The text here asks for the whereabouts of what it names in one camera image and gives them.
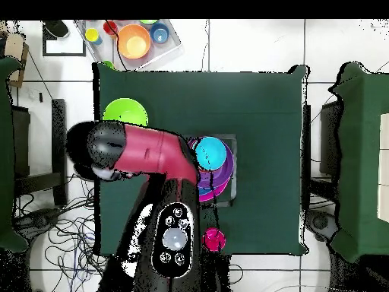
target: black shoe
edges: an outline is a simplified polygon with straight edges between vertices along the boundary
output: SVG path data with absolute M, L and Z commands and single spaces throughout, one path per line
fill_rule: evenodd
M 63 23 L 63 21 L 43 21 L 43 25 L 46 27 L 49 33 L 59 39 L 65 38 L 69 35 L 69 29 Z

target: green tablecloth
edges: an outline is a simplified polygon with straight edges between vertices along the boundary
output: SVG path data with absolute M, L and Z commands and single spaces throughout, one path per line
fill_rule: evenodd
M 237 197 L 219 209 L 226 253 L 301 255 L 299 244 L 302 79 L 290 73 L 122 72 L 98 64 L 95 107 L 140 102 L 149 126 L 179 134 L 236 134 Z M 102 182 L 101 253 L 113 254 L 143 178 Z M 210 225 L 201 214 L 201 231 Z
M 389 255 L 389 223 L 378 219 L 381 114 L 389 113 L 389 75 L 364 72 L 358 63 L 340 70 L 334 93 L 344 103 L 339 139 L 339 225 L 331 246 L 354 262 Z
M 21 67 L 16 59 L 5 57 L 0 59 L 0 248 L 12 252 L 23 252 L 27 249 L 27 241 L 16 234 L 11 224 L 14 213 L 14 126 L 12 109 L 8 96 L 7 79 L 9 75 Z

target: pink cup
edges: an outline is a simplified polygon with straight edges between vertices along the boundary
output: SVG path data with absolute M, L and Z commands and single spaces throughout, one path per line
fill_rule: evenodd
M 226 245 L 226 237 L 215 227 L 209 227 L 202 238 L 203 245 L 211 252 L 218 252 Z

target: orange bowl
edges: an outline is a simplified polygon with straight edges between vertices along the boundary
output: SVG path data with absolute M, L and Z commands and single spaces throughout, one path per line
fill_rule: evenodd
M 119 52 L 127 59 L 146 55 L 150 44 L 150 34 L 138 24 L 128 24 L 119 31 Z

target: red cup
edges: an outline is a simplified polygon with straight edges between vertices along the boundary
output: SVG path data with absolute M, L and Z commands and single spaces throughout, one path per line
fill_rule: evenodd
M 103 25 L 103 29 L 106 34 L 110 35 L 112 38 L 115 38 L 115 33 L 118 33 L 118 26 L 113 21 L 106 21 Z

